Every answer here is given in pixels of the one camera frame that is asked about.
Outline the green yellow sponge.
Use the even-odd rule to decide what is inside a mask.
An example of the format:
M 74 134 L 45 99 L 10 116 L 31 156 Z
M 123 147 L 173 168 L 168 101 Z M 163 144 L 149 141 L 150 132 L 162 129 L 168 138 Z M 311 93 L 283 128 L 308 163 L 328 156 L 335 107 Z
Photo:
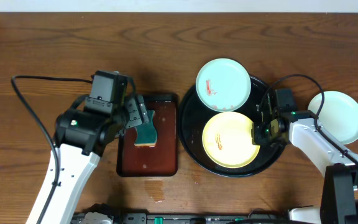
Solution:
M 158 134 L 153 123 L 154 115 L 154 110 L 147 110 L 147 117 L 149 121 L 135 127 L 137 136 L 134 142 L 134 146 L 154 147 L 156 145 Z

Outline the yellow plate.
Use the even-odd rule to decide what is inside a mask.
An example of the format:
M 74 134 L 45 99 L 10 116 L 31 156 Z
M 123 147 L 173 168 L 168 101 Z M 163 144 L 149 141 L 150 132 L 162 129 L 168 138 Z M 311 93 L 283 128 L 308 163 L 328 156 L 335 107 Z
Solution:
M 205 125 L 201 137 L 206 155 L 217 165 L 236 169 L 250 164 L 260 146 L 252 143 L 253 122 L 238 112 L 214 115 Z

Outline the light green plate front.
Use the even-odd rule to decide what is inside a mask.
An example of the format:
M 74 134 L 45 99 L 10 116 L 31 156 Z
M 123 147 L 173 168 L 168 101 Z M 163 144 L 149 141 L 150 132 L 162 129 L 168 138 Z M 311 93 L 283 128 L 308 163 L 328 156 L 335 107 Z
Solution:
M 358 140 L 358 103 L 349 95 L 325 91 L 319 120 L 342 144 Z

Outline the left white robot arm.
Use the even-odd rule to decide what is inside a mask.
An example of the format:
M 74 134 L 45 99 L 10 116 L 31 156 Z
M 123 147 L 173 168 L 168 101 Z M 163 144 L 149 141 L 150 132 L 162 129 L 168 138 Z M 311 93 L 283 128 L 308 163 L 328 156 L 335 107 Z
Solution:
M 106 146 L 149 121 L 142 95 L 127 100 L 112 116 L 72 105 L 57 119 L 48 170 L 27 222 L 70 223 Z

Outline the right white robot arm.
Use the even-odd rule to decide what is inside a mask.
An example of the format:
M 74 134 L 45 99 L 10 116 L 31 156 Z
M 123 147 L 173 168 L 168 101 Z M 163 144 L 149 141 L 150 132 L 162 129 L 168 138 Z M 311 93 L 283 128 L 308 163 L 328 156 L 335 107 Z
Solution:
M 302 151 L 324 177 L 320 207 L 294 208 L 289 219 L 302 223 L 358 223 L 358 154 L 330 134 L 310 111 L 279 113 L 253 124 L 252 143 L 291 144 Z

